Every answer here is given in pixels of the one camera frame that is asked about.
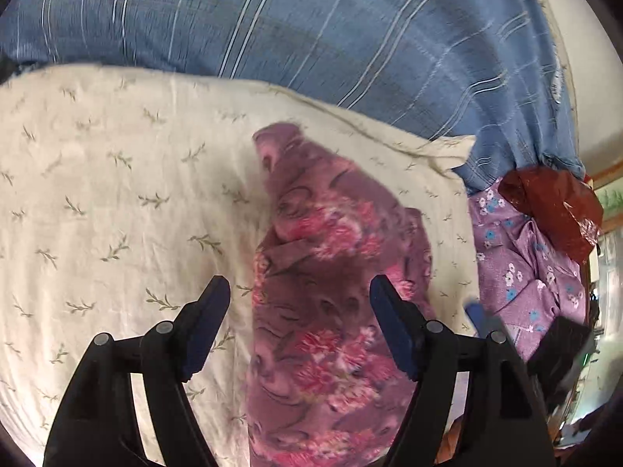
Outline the purple pink floral garment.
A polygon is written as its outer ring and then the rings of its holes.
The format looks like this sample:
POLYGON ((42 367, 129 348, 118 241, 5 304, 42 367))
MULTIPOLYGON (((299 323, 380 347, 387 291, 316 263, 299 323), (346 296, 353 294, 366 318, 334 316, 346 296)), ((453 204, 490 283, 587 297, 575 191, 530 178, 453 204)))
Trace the purple pink floral garment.
POLYGON ((389 277, 433 316, 421 214, 296 125, 274 123, 253 140, 271 214, 252 289, 251 464, 368 465, 391 446, 415 389, 393 360, 370 284, 389 277))

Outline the lilac flower-print cloth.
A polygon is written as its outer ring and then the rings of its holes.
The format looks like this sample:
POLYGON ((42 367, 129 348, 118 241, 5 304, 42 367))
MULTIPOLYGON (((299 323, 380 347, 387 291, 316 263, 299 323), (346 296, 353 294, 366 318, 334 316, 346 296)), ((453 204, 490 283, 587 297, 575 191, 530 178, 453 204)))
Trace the lilac flower-print cloth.
POLYGON ((579 264, 556 251, 537 222, 498 192, 499 185, 469 198, 479 300, 504 322, 528 360, 555 317, 584 323, 586 293, 579 264))

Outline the dark red plastic bag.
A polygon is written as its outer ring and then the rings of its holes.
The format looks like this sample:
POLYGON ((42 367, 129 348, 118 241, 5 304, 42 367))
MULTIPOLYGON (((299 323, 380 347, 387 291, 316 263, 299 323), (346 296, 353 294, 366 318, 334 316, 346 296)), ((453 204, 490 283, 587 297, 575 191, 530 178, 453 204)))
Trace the dark red plastic bag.
POLYGON ((585 263, 598 242, 604 210, 592 188, 567 170, 530 167, 507 173, 498 192, 537 222, 556 251, 585 263))

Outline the cream leaf-print pillow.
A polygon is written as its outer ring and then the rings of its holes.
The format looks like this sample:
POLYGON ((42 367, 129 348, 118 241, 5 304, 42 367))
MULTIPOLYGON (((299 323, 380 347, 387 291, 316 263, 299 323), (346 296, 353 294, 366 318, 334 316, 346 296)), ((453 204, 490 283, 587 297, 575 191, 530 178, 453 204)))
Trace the cream leaf-print pillow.
POLYGON ((99 65, 24 74, 1 88, 1 422, 33 463, 91 339, 170 320, 215 274, 231 305, 186 393, 216 460, 248 463, 252 256, 269 219, 252 136, 280 121, 421 212, 430 303, 472 332, 476 256, 455 172, 472 138, 430 142, 264 82, 99 65))

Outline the blue plaid bedsheet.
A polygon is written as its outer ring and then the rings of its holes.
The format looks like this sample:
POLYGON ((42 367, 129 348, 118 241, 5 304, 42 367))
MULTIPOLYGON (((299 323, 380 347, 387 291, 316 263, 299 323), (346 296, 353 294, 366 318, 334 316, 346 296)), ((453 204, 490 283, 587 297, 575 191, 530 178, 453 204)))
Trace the blue plaid bedsheet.
POLYGON ((425 139, 472 135, 471 192, 530 165, 585 173, 537 0, 11 0, 1 57, 260 80, 425 139))

